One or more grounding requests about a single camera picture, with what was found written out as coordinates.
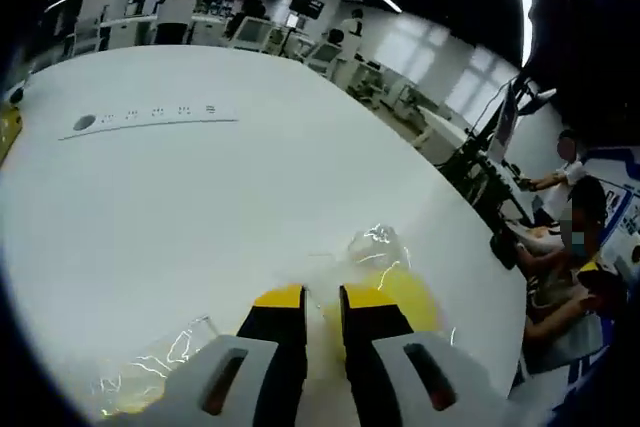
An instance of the white table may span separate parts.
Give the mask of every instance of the white table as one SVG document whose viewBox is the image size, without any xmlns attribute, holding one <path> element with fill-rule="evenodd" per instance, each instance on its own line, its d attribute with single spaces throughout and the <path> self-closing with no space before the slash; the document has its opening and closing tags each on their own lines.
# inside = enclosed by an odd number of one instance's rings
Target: white table
<svg viewBox="0 0 640 427">
<path fill-rule="evenodd" d="M 239 121 L 58 140 L 88 113 L 203 104 Z M 492 256 L 490 231 L 435 168 L 303 65 L 212 47 L 119 49 L 35 74 L 21 108 L 0 176 L 5 274 L 64 388 L 95 375 L 97 358 L 128 360 L 203 314 L 235 332 L 257 296 L 317 268 L 311 254 L 340 253 L 384 222 L 455 345 L 508 393 L 524 279 Z"/>
</svg>

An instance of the cable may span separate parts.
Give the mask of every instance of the cable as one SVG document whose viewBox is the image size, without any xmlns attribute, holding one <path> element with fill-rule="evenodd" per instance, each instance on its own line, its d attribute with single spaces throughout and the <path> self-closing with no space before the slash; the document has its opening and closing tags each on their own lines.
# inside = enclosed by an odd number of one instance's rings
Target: cable
<svg viewBox="0 0 640 427">
<path fill-rule="evenodd" d="M 476 130 L 476 127 L 478 126 L 478 124 L 480 123 L 480 119 L 482 119 L 482 117 L 484 116 L 484 114 L 487 112 L 487 109 L 489 108 L 489 106 L 491 105 L 491 102 L 493 102 L 494 100 L 496 100 L 496 98 L 498 97 L 498 95 L 500 95 L 500 92 L 502 92 L 502 89 L 505 88 L 505 86 L 507 84 L 510 84 L 511 82 L 513 82 L 514 79 L 518 78 L 518 75 L 515 75 L 514 77 L 511 77 L 509 80 L 507 80 L 504 84 L 502 84 L 500 86 L 500 88 L 498 89 L 498 91 L 496 92 L 496 95 L 494 95 L 493 97 L 491 97 L 491 100 L 489 102 L 487 102 L 487 105 L 484 106 L 484 110 L 482 111 L 482 113 L 480 114 L 480 116 L 478 117 L 478 119 L 476 120 L 476 123 L 473 124 L 473 127 L 471 127 L 471 133 L 473 133 Z"/>
</svg>

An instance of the power strip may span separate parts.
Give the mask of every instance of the power strip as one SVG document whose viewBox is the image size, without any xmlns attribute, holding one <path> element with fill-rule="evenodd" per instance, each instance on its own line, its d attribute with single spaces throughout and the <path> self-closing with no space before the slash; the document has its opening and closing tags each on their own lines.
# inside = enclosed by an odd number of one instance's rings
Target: power strip
<svg viewBox="0 0 640 427">
<path fill-rule="evenodd" d="M 175 125 L 195 122 L 238 122 L 235 109 L 203 105 L 198 107 L 156 107 L 151 110 L 129 110 L 123 114 L 83 115 L 65 129 L 58 140 L 153 125 Z"/>
</svg>

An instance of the display screen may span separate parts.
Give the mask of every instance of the display screen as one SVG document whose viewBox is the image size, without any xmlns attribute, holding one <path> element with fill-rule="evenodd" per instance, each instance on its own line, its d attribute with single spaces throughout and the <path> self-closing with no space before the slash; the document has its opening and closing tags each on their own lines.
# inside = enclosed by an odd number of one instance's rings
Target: display screen
<svg viewBox="0 0 640 427">
<path fill-rule="evenodd" d="M 323 8 L 324 2 L 320 0 L 292 0 L 291 5 L 289 5 L 289 10 L 309 17 L 310 19 L 317 19 Z"/>
</svg>

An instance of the plastic bag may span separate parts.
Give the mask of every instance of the plastic bag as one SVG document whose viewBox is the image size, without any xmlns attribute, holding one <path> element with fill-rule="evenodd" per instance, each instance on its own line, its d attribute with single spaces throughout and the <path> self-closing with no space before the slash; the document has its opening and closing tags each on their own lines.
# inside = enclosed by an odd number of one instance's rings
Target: plastic bag
<svg viewBox="0 0 640 427">
<path fill-rule="evenodd" d="M 437 332 L 450 338 L 451 329 L 441 309 L 426 283 L 411 271 L 410 253 L 392 227 L 377 224 L 358 232 L 341 258 L 327 257 L 326 260 L 332 265 L 317 269 L 319 273 L 305 282 L 307 310 L 315 307 L 318 311 L 308 312 L 308 318 L 321 316 L 324 322 L 323 326 L 317 320 L 308 321 L 307 325 L 311 378 L 316 374 L 325 375 L 327 357 L 332 355 L 338 361 L 344 360 L 339 289 L 346 283 L 362 284 L 383 292 L 398 305 L 414 331 Z M 322 342 L 325 346 L 329 343 L 331 354 L 323 350 Z"/>
<path fill-rule="evenodd" d="M 102 375 L 91 384 L 100 415 L 144 410 L 162 397 L 169 373 L 216 337 L 209 317 L 201 317 L 152 343 L 125 364 L 104 362 Z"/>
</svg>

